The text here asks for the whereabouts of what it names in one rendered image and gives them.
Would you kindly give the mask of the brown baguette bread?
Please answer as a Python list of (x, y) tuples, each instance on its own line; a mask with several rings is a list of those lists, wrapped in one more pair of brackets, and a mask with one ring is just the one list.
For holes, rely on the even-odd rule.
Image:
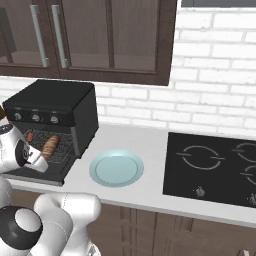
[(55, 152), (59, 142), (60, 142), (59, 136), (57, 135), (51, 136), (42, 148), (42, 151), (41, 151), (42, 156), (45, 159), (49, 159)]

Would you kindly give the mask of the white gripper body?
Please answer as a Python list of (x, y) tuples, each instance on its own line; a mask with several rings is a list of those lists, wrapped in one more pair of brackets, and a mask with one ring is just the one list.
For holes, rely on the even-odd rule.
[(39, 150), (31, 148), (27, 160), (27, 167), (44, 173), (48, 169), (48, 163)]

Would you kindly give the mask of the black toaster oven door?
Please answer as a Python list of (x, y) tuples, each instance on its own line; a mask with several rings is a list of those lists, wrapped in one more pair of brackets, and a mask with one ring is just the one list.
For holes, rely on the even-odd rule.
[(64, 179), (76, 160), (75, 155), (54, 154), (48, 161), (48, 169), (44, 173), (37, 172), (27, 167), (3, 174), (3, 177), (21, 181), (63, 186)]

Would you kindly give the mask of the black hob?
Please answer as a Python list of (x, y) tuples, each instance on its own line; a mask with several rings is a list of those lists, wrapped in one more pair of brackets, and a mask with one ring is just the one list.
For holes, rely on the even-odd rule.
[(249, 201), (256, 195), (256, 140), (170, 132), (163, 193), (256, 208)]

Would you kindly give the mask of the black toaster oven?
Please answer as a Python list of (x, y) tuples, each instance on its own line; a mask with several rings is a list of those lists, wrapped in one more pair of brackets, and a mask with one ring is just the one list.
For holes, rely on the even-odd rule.
[[(51, 136), (59, 136), (53, 155), (80, 158), (99, 128), (95, 87), (88, 82), (38, 79), (4, 101), (3, 108), (8, 121), (24, 137), (33, 132), (30, 145), (35, 149), (41, 151)], [(15, 120), (15, 113), (22, 119)], [(33, 114), (40, 116), (39, 122), (32, 120)], [(59, 122), (52, 123), (51, 116), (57, 116)]]

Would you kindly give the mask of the light blue plate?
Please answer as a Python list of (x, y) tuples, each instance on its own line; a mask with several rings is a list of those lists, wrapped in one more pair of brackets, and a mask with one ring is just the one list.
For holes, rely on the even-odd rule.
[(118, 188), (135, 183), (144, 172), (141, 158), (127, 150), (109, 150), (90, 163), (90, 177), (98, 184)]

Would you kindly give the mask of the brown glass cupboard door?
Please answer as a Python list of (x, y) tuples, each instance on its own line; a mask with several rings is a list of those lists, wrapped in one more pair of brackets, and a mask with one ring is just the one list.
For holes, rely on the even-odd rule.
[[(39, 7), (39, 26), (50, 66), (39, 53), (30, 6)], [(0, 75), (58, 78), (58, 62), (46, 0), (0, 0)]]
[[(166, 86), (177, 0), (46, 0), (60, 77)], [(52, 17), (60, 26), (68, 67), (60, 63)]]

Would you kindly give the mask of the brown base cabinet door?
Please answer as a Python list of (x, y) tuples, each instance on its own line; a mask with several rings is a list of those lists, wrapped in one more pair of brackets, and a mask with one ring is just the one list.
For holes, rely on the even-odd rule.
[(136, 244), (150, 256), (256, 256), (256, 228), (137, 210)]
[(131, 209), (103, 204), (99, 218), (88, 232), (101, 256), (132, 256), (130, 249)]

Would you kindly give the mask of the grey range hood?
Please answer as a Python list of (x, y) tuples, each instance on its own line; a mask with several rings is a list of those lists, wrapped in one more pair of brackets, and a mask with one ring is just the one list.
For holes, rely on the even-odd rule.
[(254, 8), (256, 0), (182, 0), (181, 7), (188, 8)]

